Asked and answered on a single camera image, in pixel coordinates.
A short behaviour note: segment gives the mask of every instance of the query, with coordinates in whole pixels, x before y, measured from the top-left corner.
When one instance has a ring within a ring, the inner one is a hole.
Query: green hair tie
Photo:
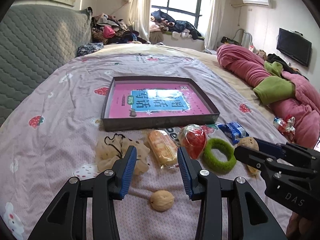
[[[228,161],[219,161],[211,152],[211,149],[218,149],[227,157]],[[209,168],[223,174],[231,171],[237,162],[234,156],[234,148],[228,142],[218,138],[209,139],[204,148],[204,161]]]

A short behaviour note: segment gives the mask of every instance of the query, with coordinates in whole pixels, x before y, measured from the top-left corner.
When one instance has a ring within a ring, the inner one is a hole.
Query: gray quilted headboard
[[[12,6],[0,22],[0,126],[57,68],[91,40],[91,13],[50,5]]]

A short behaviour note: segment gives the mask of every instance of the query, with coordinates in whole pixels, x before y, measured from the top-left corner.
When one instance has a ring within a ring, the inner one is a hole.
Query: television
[[[279,30],[277,50],[308,67],[311,59],[312,43],[299,34]]]

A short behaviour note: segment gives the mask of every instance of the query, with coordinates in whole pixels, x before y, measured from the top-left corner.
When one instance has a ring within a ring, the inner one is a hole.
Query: white curtain
[[[222,23],[226,0],[210,0],[208,10],[204,15],[208,17],[208,26],[204,36],[204,47],[214,50],[217,44],[219,29]]]
[[[149,40],[151,0],[131,0],[129,24],[140,33],[140,37]]]

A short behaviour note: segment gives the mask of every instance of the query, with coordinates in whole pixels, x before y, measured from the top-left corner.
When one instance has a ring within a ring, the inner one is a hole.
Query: blue wrapper
[[[238,143],[241,138],[249,136],[246,130],[237,122],[220,124],[218,128],[223,131],[226,136],[231,138],[233,144]]]

